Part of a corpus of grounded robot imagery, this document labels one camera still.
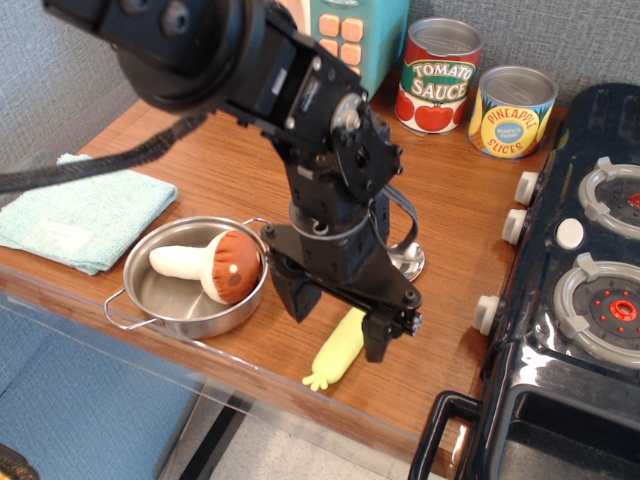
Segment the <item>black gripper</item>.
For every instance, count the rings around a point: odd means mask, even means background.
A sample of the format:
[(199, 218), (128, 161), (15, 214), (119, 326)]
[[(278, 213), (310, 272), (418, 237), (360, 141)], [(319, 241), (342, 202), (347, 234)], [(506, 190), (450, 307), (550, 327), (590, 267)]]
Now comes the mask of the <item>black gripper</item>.
[(267, 224), (260, 236), (275, 290), (287, 313), (301, 323), (326, 292), (365, 312), (365, 357), (383, 361), (388, 345), (422, 325), (422, 297), (391, 262), (386, 245), (387, 209), (367, 209), (338, 237), (299, 232), (294, 225)]

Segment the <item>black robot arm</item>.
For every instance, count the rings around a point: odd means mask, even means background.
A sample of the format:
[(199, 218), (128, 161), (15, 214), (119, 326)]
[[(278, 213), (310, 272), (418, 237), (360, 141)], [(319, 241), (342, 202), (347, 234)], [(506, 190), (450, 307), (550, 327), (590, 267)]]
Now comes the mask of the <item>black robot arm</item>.
[(273, 284), (304, 319), (323, 293), (365, 313), (371, 362), (421, 324), (419, 291), (392, 264), (390, 208), (401, 149), (358, 75), (272, 1), (48, 1), (52, 15), (111, 43), (137, 95), (184, 117), (252, 124), (282, 159), (289, 221), (268, 225)]

